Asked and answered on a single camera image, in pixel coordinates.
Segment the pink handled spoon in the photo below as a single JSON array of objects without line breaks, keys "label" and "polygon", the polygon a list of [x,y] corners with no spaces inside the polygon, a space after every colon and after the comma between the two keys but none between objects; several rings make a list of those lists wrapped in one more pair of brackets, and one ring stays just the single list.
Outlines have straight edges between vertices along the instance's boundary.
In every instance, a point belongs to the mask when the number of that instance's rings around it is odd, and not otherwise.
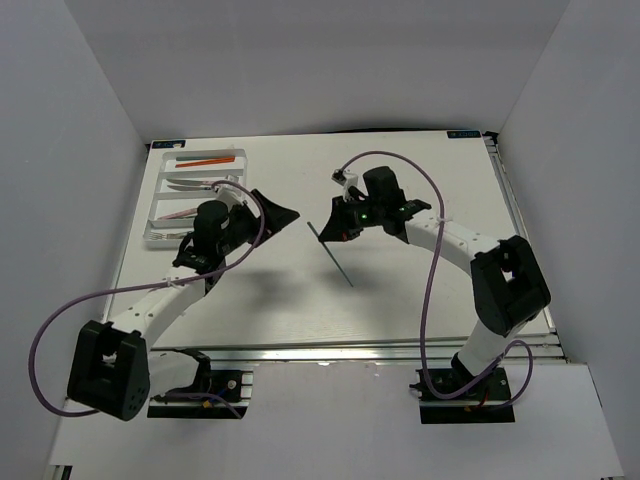
[{"label": "pink handled spoon", "polygon": [[197,213],[196,208],[190,208],[186,210],[181,210],[178,212],[173,212],[167,215],[163,215],[158,217],[158,220],[174,220],[174,219],[183,219],[194,216]]}]

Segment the teal chopstick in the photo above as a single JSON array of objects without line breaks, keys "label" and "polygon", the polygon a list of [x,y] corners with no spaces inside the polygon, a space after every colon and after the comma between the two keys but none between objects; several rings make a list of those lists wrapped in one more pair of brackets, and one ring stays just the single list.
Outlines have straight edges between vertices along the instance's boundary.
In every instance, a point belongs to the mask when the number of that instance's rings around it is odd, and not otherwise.
[{"label": "teal chopstick", "polygon": [[224,159],[230,158],[228,155],[200,155],[200,156],[179,156],[176,157],[175,161],[177,162],[201,162],[201,161],[210,161],[215,159]]},{"label": "teal chopstick", "polygon": [[340,265],[340,263],[338,262],[337,258],[335,257],[335,255],[331,252],[331,250],[329,249],[329,247],[324,243],[320,241],[320,234],[317,231],[317,229],[315,228],[315,226],[312,224],[312,222],[307,221],[306,222],[308,228],[310,229],[310,231],[312,232],[312,234],[314,235],[314,237],[316,238],[316,240],[319,242],[319,244],[321,245],[321,247],[323,248],[323,250],[325,251],[325,253],[328,255],[328,257],[330,258],[330,260],[332,261],[332,263],[335,265],[335,267],[337,268],[337,270],[340,272],[340,274],[343,276],[343,278],[345,279],[345,281],[347,282],[347,284],[351,287],[354,288],[354,284],[351,281],[351,279],[349,278],[348,274],[346,273],[346,271],[344,270],[344,268]]}]

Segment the orange chopstick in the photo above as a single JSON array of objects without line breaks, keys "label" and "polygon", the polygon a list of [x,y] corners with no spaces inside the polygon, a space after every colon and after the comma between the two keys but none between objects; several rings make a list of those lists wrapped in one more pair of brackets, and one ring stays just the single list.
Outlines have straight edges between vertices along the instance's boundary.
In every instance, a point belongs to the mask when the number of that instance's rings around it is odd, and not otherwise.
[{"label": "orange chopstick", "polygon": [[185,163],[177,163],[175,168],[176,169],[199,168],[199,167],[210,166],[210,165],[228,164],[233,162],[234,160],[228,160],[228,159],[226,160],[215,159],[215,160],[201,161],[201,162],[185,162]]},{"label": "orange chopstick", "polygon": [[195,159],[195,160],[177,160],[176,168],[192,168],[192,167],[200,167],[207,165],[218,165],[218,164],[226,164],[233,163],[236,160],[235,156],[228,157],[214,157],[214,158],[206,158],[206,159]]}]

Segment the pink handled knife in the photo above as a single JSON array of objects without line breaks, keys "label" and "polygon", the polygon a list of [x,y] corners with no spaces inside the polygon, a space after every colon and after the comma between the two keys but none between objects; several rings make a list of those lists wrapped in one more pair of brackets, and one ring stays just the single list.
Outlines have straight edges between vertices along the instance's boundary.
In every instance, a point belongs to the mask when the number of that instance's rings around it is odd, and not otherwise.
[{"label": "pink handled knife", "polygon": [[194,180],[194,179],[180,179],[180,178],[170,178],[167,179],[168,184],[179,184],[179,185],[213,185],[216,183],[216,180]]}]

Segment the green handled fork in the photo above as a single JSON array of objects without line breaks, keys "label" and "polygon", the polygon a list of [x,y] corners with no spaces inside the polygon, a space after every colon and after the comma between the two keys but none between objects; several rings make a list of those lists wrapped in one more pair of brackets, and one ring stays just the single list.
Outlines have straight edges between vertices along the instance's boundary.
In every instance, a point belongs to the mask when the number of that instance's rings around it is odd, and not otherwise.
[{"label": "green handled fork", "polygon": [[152,240],[152,241],[182,240],[188,234],[189,234],[189,231],[181,231],[181,232],[151,231],[147,234],[146,239]]}]

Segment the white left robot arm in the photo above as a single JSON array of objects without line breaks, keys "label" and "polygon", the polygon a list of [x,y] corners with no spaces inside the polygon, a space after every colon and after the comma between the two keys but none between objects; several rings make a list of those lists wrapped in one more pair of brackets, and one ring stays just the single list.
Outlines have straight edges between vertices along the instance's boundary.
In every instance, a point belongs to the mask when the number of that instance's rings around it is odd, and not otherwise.
[{"label": "white left robot arm", "polygon": [[213,199],[197,207],[165,279],[124,312],[80,329],[67,385],[71,400],[123,421],[133,419],[149,399],[229,403],[213,386],[206,355],[152,348],[232,268],[228,255],[243,245],[258,247],[300,216],[256,189],[248,195],[241,200],[224,182]]}]

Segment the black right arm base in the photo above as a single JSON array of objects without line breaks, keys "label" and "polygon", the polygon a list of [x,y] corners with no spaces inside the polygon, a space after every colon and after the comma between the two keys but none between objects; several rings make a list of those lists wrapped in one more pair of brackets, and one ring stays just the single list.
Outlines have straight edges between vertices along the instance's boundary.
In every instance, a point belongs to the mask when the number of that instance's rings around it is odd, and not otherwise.
[{"label": "black right arm base", "polygon": [[511,389],[502,367],[494,370],[486,379],[470,391],[454,399],[436,397],[428,388],[422,370],[417,370],[417,380],[409,390],[418,399],[420,421],[423,425],[507,424],[515,422],[511,405]]}]

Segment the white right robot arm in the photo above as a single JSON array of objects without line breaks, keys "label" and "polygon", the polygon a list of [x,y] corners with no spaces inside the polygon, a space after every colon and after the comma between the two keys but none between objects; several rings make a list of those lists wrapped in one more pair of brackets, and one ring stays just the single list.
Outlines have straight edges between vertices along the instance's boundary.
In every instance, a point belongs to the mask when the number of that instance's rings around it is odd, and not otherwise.
[{"label": "white right robot arm", "polygon": [[550,290],[531,245],[519,235],[495,239],[445,220],[430,204],[407,199],[387,166],[361,176],[337,170],[332,179],[342,193],[331,201],[320,242],[352,241],[364,229],[379,227],[470,277],[478,320],[451,361],[451,384],[459,396],[477,397],[488,385],[486,372],[496,368],[524,325],[550,304]]}]

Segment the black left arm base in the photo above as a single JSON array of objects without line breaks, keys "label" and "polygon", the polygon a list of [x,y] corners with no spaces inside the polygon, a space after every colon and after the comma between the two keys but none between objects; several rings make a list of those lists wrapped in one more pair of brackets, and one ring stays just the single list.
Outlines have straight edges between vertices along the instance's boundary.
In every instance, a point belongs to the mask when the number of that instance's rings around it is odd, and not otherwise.
[{"label": "black left arm base", "polygon": [[155,419],[240,420],[252,394],[253,372],[216,364],[194,349],[149,357],[147,416]]}]

